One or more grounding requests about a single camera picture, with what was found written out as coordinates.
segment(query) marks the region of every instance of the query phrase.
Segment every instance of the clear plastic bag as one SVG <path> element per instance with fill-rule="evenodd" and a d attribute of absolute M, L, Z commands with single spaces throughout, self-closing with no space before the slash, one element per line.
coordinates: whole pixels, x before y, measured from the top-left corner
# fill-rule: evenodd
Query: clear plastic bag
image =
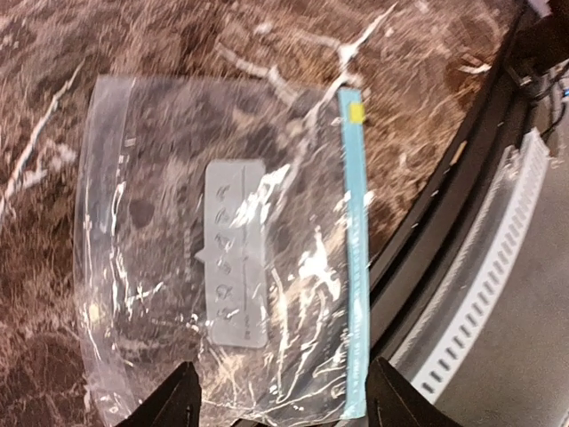
<path fill-rule="evenodd" d="M 351 148 L 351 189 L 341 103 L 298 93 L 288 107 L 260 81 L 98 80 L 76 302 L 107 425 L 186 360 L 203 389 L 200 425 L 364 415 L 363 147 Z"/>

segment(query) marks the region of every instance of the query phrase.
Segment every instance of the white label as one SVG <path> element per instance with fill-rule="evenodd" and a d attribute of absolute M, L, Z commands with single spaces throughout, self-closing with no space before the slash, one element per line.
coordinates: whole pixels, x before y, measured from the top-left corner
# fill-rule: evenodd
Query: white label
<path fill-rule="evenodd" d="M 212 343 L 267 343 L 265 246 L 260 223 L 260 160 L 214 160 L 205 170 L 205 303 Z"/>

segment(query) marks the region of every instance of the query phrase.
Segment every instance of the plastic bag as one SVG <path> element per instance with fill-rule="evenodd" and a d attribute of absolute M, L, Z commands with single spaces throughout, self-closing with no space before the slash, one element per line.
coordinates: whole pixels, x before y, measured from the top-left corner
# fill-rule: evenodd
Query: plastic bag
<path fill-rule="evenodd" d="M 100 77 L 76 302 L 107 425 L 186 360 L 200 425 L 365 414 L 365 162 L 361 125 L 346 123 L 357 94 L 299 94 L 288 107 L 257 81 Z"/>

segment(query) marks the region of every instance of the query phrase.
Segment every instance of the gray surface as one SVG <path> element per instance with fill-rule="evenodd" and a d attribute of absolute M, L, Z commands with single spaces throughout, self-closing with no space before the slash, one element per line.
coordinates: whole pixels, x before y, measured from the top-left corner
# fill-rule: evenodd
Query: gray surface
<path fill-rule="evenodd" d="M 563 135 L 567 135 L 567 120 Z M 569 155 L 549 170 L 509 282 L 437 407 L 465 427 L 558 427 L 569 408 Z"/>

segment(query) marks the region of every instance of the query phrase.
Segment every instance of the yellow square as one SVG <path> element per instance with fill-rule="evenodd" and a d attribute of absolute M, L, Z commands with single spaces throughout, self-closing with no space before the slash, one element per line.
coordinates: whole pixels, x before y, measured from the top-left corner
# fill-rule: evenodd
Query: yellow square
<path fill-rule="evenodd" d="M 364 104 L 351 102 L 349 104 L 349 122 L 361 125 L 365 120 Z"/>

